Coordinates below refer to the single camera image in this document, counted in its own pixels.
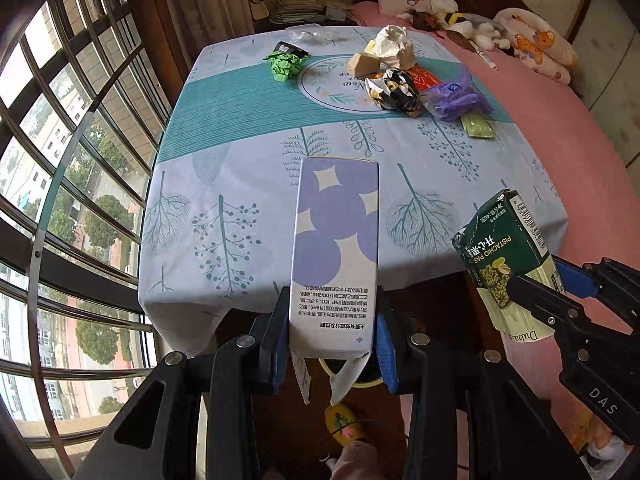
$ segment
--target table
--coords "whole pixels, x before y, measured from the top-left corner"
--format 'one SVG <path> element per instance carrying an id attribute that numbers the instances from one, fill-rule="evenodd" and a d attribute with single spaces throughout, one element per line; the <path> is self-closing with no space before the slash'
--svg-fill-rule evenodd
<path id="1" fill-rule="evenodd" d="M 189 355 L 231 307 L 273 309 L 290 282 L 297 179 L 304 156 L 370 158 L 380 166 L 379 284 L 385 290 L 462 270 L 452 235 L 503 187 L 529 205 L 551 251 L 567 214 L 520 129 L 494 106 L 498 139 L 459 123 L 379 110 L 344 63 L 378 29 L 329 27 L 299 43 L 297 79 L 277 82 L 261 60 L 285 31 L 205 48 L 162 140 L 143 227 L 139 299 L 159 333 Z M 411 32 L 418 62 L 442 80 L 463 65 L 428 34 Z M 400 222 L 411 228 L 403 232 Z"/>

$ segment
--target screw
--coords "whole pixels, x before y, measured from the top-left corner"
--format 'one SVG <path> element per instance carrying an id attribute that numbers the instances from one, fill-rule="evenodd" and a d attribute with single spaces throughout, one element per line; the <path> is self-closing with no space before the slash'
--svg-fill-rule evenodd
<path id="1" fill-rule="evenodd" d="M 489 363 L 499 363 L 502 360 L 502 356 L 497 350 L 485 350 L 482 355 L 484 360 Z"/>
<path id="2" fill-rule="evenodd" d="M 249 348 L 253 346 L 255 343 L 255 337 L 250 334 L 241 335 L 238 339 L 236 339 L 236 344 L 240 348 Z"/>
<path id="3" fill-rule="evenodd" d="M 164 362 L 169 366 L 177 365 L 182 361 L 182 354 L 180 352 L 171 352 L 164 356 Z"/>
<path id="4" fill-rule="evenodd" d="M 431 339 L 422 332 L 416 332 L 411 336 L 411 342 L 416 346 L 425 346 L 431 342 Z"/>

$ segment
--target purple and white box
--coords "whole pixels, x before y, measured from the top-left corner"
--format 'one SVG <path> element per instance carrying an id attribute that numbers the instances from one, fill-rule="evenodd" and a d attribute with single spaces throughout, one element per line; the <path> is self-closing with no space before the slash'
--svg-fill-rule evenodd
<path id="1" fill-rule="evenodd" d="M 377 267 L 378 164 L 304 158 L 289 307 L 289 347 L 294 365 L 298 361 L 299 381 L 299 373 L 306 372 L 306 367 L 298 369 L 305 357 L 366 364 L 373 340 Z"/>

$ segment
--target floor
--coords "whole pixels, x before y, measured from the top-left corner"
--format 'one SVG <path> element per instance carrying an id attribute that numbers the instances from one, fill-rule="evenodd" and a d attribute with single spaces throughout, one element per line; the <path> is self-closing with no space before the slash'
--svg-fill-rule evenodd
<path id="1" fill-rule="evenodd" d="M 464 274 L 444 276 L 388 293 L 393 308 L 414 318 L 414 324 L 451 348 L 479 352 L 502 350 L 498 332 L 491 326 L 486 309 Z M 248 332 L 257 314 L 231 311 L 216 331 L 218 344 Z M 338 457 L 340 446 L 324 425 L 329 405 L 327 374 L 317 360 L 307 360 L 312 376 L 310 405 L 305 406 L 289 365 L 285 383 L 277 396 L 254 397 L 254 419 L 260 460 L 275 466 L 287 480 L 327 479 L 329 470 L 319 460 L 327 454 Z M 381 384 L 348 393 L 345 403 L 360 418 L 371 418 L 365 429 L 380 452 L 380 465 L 388 479 L 400 478 L 406 449 L 401 435 L 404 422 L 398 396 Z"/>

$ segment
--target circular logo print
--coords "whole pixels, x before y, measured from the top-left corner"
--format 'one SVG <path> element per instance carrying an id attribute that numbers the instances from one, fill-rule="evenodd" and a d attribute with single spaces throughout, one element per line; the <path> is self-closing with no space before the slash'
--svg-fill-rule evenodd
<path id="1" fill-rule="evenodd" d="M 364 81 L 347 74 L 351 56 L 328 57 L 308 65 L 298 76 L 300 91 L 313 102 L 333 110 L 357 114 L 381 111 L 367 94 Z"/>

